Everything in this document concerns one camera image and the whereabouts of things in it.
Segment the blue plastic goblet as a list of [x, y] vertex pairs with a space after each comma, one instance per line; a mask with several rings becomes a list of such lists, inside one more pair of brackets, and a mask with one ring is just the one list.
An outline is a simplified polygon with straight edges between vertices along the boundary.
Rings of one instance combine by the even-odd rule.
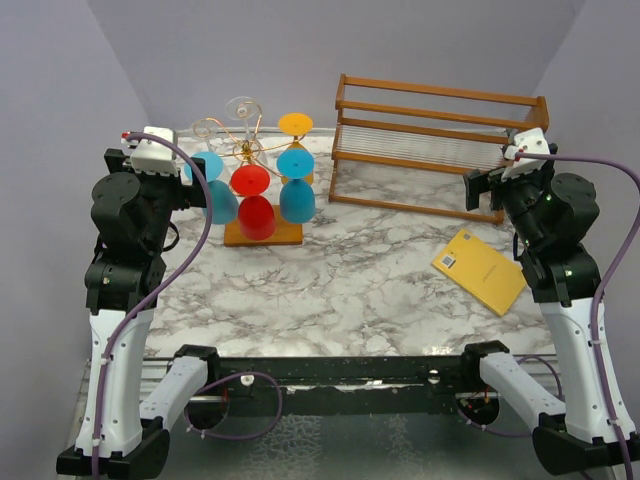
[[222, 158], [215, 152], [201, 151], [192, 159], [202, 159], [205, 163], [205, 177], [213, 200], [212, 223], [226, 225], [233, 222], [238, 213], [238, 200], [224, 180], [229, 180], [228, 171]]
[[315, 197], [306, 177], [313, 172], [315, 161], [304, 149], [289, 149], [277, 159], [279, 173], [287, 179], [280, 191], [282, 217], [293, 224], [308, 222], [315, 214]]

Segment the red plastic goblet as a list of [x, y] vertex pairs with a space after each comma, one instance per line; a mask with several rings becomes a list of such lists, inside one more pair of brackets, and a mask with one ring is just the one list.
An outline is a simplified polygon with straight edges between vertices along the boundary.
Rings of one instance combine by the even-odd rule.
[[237, 214], [242, 234], [255, 241], [269, 238], [276, 229], [273, 206], [263, 196], [270, 186], [269, 173], [254, 164], [242, 166], [233, 173], [231, 186], [243, 198]]

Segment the clear smooth wine glass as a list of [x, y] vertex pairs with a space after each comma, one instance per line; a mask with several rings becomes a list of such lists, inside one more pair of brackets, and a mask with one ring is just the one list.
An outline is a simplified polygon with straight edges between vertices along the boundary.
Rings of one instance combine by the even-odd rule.
[[243, 162], [266, 167], [267, 157], [258, 140], [263, 115], [261, 105], [251, 97], [235, 97], [227, 103], [226, 114], [231, 120], [239, 121], [244, 128], [234, 149], [234, 156]]

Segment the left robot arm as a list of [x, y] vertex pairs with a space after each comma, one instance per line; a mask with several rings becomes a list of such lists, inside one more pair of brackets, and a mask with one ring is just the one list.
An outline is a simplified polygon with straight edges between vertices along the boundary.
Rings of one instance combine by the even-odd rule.
[[85, 274], [91, 327], [86, 407], [74, 443], [60, 453], [56, 471], [70, 477], [154, 479], [170, 446], [170, 432], [190, 398], [220, 385], [213, 347], [187, 345], [146, 400], [140, 398], [146, 339], [159, 289], [167, 286], [162, 258], [171, 216], [190, 207], [212, 208], [204, 162], [183, 184], [173, 153], [151, 170], [117, 149], [104, 154], [109, 173], [92, 190], [98, 229]]

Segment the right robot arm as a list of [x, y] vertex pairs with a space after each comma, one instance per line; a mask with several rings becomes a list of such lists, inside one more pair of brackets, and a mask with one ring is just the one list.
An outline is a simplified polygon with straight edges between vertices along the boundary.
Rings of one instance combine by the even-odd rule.
[[469, 390], [492, 387], [527, 426], [538, 461], [551, 475], [639, 459], [639, 433], [621, 398], [606, 345], [604, 282], [582, 240], [600, 213], [594, 185], [552, 163], [506, 178], [505, 169], [464, 176], [466, 207], [483, 193], [502, 209], [523, 244], [517, 259], [550, 330], [562, 375], [554, 398], [497, 341], [466, 346], [459, 367]]

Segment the clear ribbed wine glass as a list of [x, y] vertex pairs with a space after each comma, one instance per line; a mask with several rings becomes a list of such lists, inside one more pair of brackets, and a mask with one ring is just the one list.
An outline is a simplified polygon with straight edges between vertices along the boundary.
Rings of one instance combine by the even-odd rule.
[[191, 125], [191, 134], [194, 139], [205, 142], [207, 150], [214, 152], [213, 141], [217, 138], [219, 124], [213, 117], [205, 117], [196, 120]]

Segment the yellow plastic goblet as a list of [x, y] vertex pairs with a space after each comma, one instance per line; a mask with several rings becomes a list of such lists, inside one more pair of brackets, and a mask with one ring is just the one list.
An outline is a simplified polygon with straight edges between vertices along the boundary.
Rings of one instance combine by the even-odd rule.
[[301, 144], [301, 140], [311, 131], [313, 127], [312, 119], [306, 114], [292, 112], [283, 115], [279, 119], [278, 127], [283, 133], [293, 138], [291, 144], [279, 154], [276, 160], [281, 183], [286, 184], [291, 179], [304, 179], [311, 184], [315, 159]]

